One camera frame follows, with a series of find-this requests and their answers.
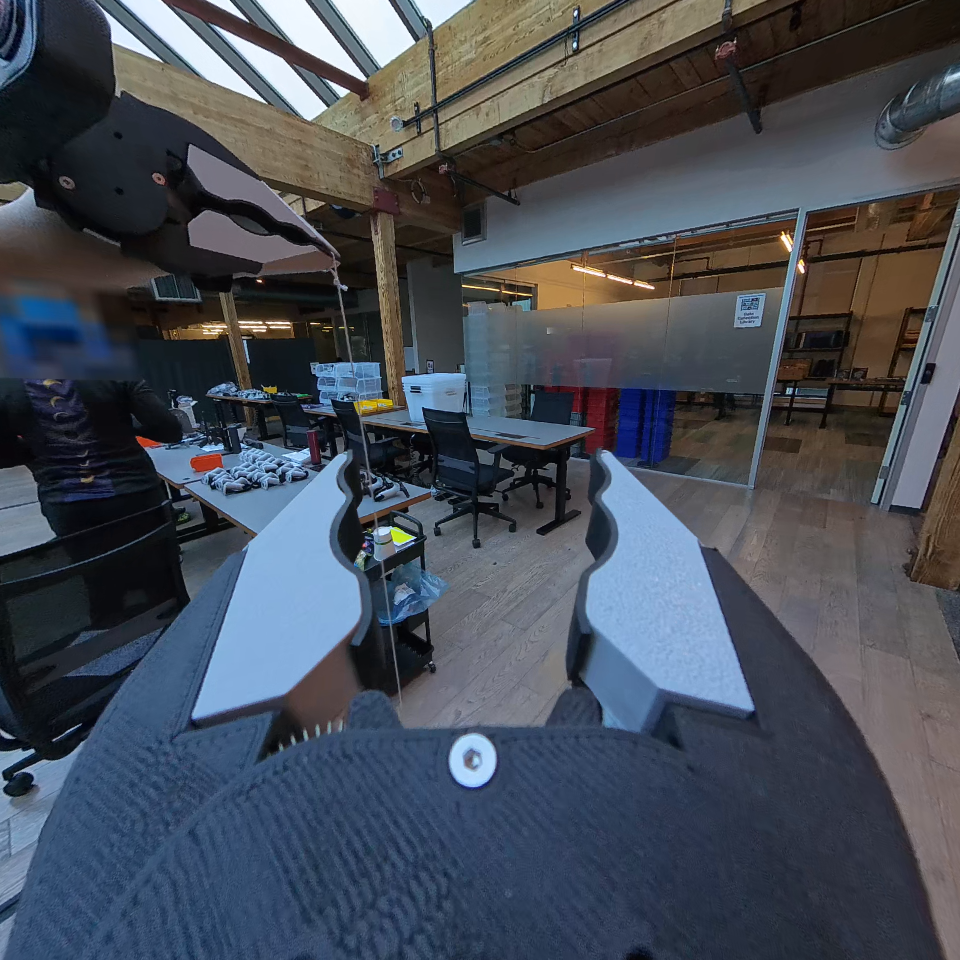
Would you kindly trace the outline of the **wooden support post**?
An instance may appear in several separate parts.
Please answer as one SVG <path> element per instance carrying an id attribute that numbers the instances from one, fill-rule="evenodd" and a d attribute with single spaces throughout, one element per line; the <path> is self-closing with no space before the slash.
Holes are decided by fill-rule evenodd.
<path id="1" fill-rule="evenodd" d="M 959 426 L 954 427 L 924 516 L 909 578 L 959 590 Z"/>
<path id="2" fill-rule="evenodd" d="M 402 385 L 405 354 L 394 216 L 383 210 L 374 210 L 369 221 L 388 394 L 393 408 L 402 410 L 406 406 Z"/>
<path id="3" fill-rule="evenodd" d="M 231 292 L 221 292 L 219 294 L 219 300 L 234 368 L 235 382 L 241 390 L 250 390 L 252 388 L 252 381 L 249 361 L 236 312 L 234 295 Z"/>

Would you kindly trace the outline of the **stack of blue crates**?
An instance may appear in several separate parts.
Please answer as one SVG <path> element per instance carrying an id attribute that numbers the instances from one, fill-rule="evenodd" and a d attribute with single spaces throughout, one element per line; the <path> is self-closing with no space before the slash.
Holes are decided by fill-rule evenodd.
<path id="1" fill-rule="evenodd" d="M 622 389 L 614 453 L 655 469 L 670 456 L 676 410 L 675 390 Z"/>

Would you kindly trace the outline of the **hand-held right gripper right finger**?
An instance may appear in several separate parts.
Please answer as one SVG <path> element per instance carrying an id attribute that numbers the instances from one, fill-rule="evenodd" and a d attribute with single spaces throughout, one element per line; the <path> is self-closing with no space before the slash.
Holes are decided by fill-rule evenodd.
<path id="1" fill-rule="evenodd" d="M 593 455 L 567 673 L 604 726 L 653 733 L 672 706 L 750 719 L 744 678 L 699 539 L 607 450 Z"/>

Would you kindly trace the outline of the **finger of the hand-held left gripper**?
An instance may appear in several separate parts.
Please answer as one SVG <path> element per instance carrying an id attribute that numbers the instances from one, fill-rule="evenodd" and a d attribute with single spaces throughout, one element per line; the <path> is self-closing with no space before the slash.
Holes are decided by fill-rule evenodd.
<path id="1" fill-rule="evenodd" d="M 294 214 L 258 208 L 206 208 L 186 223 L 196 276 L 260 278 L 331 271 L 338 250 Z"/>
<path id="2" fill-rule="evenodd" d="M 266 182 L 189 145 L 186 172 L 196 212 L 186 224 L 194 255 L 335 255 L 334 246 Z"/>

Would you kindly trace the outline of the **glass door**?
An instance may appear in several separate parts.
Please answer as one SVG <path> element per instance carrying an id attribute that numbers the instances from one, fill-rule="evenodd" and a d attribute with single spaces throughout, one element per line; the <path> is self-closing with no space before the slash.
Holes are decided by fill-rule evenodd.
<path id="1" fill-rule="evenodd" d="M 955 211 L 871 503 L 917 513 L 927 498 L 959 381 L 959 212 Z"/>

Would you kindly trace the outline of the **silver ventilation duct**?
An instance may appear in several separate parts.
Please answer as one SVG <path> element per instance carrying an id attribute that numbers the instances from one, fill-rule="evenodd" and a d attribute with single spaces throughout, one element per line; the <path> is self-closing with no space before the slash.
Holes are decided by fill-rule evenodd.
<path id="1" fill-rule="evenodd" d="M 932 125 L 959 114 L 959 63 L 896 94 L 882 108 L 874 127 L 876 145 L 886 151 L 915 142 Z"/>

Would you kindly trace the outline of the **metal shelf unit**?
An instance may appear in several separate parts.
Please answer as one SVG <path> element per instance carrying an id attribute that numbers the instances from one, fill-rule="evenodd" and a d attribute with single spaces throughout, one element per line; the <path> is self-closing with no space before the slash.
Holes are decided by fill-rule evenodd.
<path id="1" fill-rule="evenodd" d="M 797 315 L 787 319 L 780 366 L 797 378 L 836 378 L 850 341 L 854 314 Z"/>

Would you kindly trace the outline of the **dark table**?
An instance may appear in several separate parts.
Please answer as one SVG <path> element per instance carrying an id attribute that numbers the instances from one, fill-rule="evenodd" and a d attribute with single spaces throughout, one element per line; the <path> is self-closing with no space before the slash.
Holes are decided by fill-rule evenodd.
<path id="1" fill-rule="evenodd" d="M 906 378 L 876 377 L 866 379 L 830 378 L 827 380 L 827 393 L 822 409 L 820 429 L 826 429 L 828 418 L 834 406 L 834 397 L 838 392 L 856 392 L 881 395 L 880 407 L 889 394 L 901 394 L 906 389 Z"/>

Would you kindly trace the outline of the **clear plastic bag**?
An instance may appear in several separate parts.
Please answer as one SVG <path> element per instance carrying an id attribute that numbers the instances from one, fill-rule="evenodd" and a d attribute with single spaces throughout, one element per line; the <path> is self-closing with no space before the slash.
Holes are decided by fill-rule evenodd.
<path id="1" fill-rule="evenodd" d="M 411 560 L 370 584 L 371 604 L 382 626 L 398 625 L 424 613 L 449 587 L 446 580 Z"/>

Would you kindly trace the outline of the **black utility cart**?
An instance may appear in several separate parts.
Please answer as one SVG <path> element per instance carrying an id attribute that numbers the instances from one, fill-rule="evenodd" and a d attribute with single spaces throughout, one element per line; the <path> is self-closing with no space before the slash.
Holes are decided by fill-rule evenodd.
<path id="1" fill-rule="evenodd" d="M 395 555 L 383 562 L 374 559 L 372 531 L 390 524 Z M 374 610 L 371 583 L 390 576 L 402 564 L 418 561 L 427 570 L 426 534 L 422 522 L 399 510 L 389 510 L 366 527 L 364 553 L 356 558 L 366 580 L 371 614 L 366 632 L 351 642 L 350 653 L 362 688 L 397 694 L 421 674 L 436 671 L 431 639 L 430 612 L 412 616 L 401 623 L 382 626 Z"/>

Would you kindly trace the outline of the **person's left hand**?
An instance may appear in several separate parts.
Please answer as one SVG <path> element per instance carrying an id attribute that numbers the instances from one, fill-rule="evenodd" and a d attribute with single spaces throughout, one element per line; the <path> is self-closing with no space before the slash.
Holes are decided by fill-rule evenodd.
<path id="1" fill-rule="evenodd" d="M 112 242 L 72 229 L 55 211 L 37 206 L 30 189 L 1 207 L 2 283 L 108 294 L 148 286 L 164 274 Z"/>

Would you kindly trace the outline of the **stack of red crates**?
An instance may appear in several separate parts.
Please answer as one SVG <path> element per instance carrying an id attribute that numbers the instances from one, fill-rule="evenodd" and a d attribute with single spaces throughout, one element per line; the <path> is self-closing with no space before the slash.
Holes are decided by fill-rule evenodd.
<path id="1" fill-rule="evenodd" d="M 615 450 L 618 441 L 620 390 L 573 388 L 572 420 L 591 432 L 582 439 L 583 458 L 596 450 Z"/>

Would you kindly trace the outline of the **pile of grey handheld devices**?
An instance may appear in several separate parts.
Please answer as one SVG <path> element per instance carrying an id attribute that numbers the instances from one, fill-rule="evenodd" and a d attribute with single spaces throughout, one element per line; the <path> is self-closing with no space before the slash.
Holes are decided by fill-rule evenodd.
<path id="1" fill-rule="evenodd" d="M 201 482 L 225 496 L 254 489 L 269 490 L 284 484 L 306 481 L 309 471 L 287 457 L 275 457 L 265 449 L 246 448 L 234 466 L 219 466 L 205 474 Z"/>

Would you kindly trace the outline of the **black office chair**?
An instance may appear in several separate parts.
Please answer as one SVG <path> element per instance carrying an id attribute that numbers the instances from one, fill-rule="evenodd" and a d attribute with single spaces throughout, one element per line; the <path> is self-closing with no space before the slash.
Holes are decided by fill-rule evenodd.
<path id="1" fill-rule="evenodd" d="M 531 409 L 531 419 L 542 424 L 570 426 L 574 395 L 571 391 L 540 390 L 534 393 Z M 508 446 L 502 454 L 502 459 L 515 467 L 520 467 L 524 473 L 514 477 L 510 484 L 500 491 L 503 502 L 509 499 L 511 491 L 525 486 L 533 488 L 535 507 L 544 508 L 541 499 L 540 487 L 557 489 L 561 479 L 560 463 L 570 458 L 570 447 L 555 447 L 550 450 L 536 450 L 525 446 Z"/>
<path id="2" fill-rule="evenodd" d="M 513 472 L 501 465 L 507 446 L 492 446 L 488 451 L 492 461 L 481 462 L 465 414 L 427 407 L 422 414 L 434 454 L 432 487 L 440 494 L 450 495 L 450 502 L 456 507 L 434 523 L 434 535 L 442 534 L 443 524 L 469 515 L 473 520 L 472 546 L 480 548 L 478 519 L 482 514 L 506 522 L 509 532 L 516 533 L 517 521 L 495 503 L 498 486 L 513 479 Z"/>
<path id="3" fill-rule="evenodd" d="M 1 748 L 27 752 L 2 787 L 17 798 L 30 767 L 89 737 L 189 595 L 167 500 L 7 555 L 1 575 Z"/>
<path id="4" fill-rule="evenodd" d="M 331 406 L 341 426 L 346 447 L 359 469 L 368 473 L 398 477 L 398 458 L 404 450 L 394 437 L 376 439 L 368 432 L 353 401 L 333 399 Z"/>

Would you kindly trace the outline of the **stack of clear bins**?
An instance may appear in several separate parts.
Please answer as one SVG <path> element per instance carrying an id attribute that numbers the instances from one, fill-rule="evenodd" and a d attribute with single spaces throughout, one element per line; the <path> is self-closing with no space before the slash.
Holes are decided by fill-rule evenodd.
<path id="1" fill-rule="evenodd" d="M 463 318 L 464 366 L 474 417 L 522 417 L 518 380 L 521 306 L 469 302 Z"/>

